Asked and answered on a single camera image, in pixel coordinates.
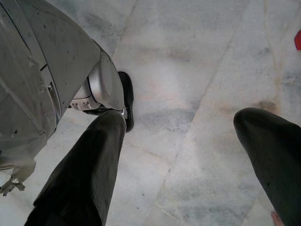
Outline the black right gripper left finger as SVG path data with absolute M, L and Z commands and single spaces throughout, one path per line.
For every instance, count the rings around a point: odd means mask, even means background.
M 53 170 L 25 225 L 104 226 L 125 133 L 120 112 L 97 117 Z

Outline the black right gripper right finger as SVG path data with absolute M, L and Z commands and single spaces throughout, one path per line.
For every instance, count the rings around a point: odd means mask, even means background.
M 301 128 L 269 111 L 245 108 L 233 124 L 255 175 L 285 226 L 301 224 Z

